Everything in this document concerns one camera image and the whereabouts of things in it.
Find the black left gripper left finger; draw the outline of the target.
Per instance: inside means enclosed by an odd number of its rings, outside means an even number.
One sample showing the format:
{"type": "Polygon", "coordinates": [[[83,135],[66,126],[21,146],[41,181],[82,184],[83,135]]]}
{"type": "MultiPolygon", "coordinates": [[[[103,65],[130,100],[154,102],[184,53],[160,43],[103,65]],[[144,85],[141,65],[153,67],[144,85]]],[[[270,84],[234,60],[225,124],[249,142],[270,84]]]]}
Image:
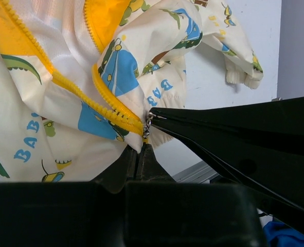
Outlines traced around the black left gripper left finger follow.
{"type": "Polygon", "coordinates": [[[0,183],[0,246],[125,246],[124,185],[137,153],[90,182],[0,183]]]}

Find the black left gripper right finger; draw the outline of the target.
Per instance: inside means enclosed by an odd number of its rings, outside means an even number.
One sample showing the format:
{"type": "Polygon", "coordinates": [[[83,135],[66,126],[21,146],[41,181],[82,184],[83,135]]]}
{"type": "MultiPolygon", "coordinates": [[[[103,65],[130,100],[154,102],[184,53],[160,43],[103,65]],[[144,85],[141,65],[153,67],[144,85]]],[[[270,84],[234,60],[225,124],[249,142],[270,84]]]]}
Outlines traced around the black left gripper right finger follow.
{"type": "Polygon", "coordinates": [[[162,166],[145,144],[125,186],[126,246],[266,246],[248,190],[235,184],[159,180],[162,166]]]}

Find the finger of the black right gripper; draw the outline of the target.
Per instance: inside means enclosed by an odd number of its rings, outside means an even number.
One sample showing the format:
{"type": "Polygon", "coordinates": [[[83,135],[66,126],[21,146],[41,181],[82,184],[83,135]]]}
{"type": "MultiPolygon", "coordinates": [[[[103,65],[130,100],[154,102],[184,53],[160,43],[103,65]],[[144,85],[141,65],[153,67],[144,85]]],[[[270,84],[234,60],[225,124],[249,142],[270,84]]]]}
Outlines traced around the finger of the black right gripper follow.
{"type": "Polygon", "coordinates": [[[249,187],[261,210],[304,234],[304,156],[224,138],[215,145],[178,140],[221,176],[249,187]]]}
{"type": "Polygon", "coordinates": [[[209,110],[151,108],[151,125],[178,139],[236,140],[304,156],[304,97],[209,110]]]}

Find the cream dinosaur print baby jacket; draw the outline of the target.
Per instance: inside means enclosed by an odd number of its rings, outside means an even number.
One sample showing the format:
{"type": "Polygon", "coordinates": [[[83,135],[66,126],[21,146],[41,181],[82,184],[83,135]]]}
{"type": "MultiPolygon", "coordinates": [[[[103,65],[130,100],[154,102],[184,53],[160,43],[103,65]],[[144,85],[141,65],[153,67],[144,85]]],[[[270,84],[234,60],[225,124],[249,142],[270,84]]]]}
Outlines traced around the cream dinosaur print baby jacket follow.
{"type": "Polygon", "coordinates": [[[90,181],[126,146],[170,136],[153,107],[185,106],[185,54],[205,43],[226,81],[262,67],[225,1],[0,1],[0,182],[90,181]]]}

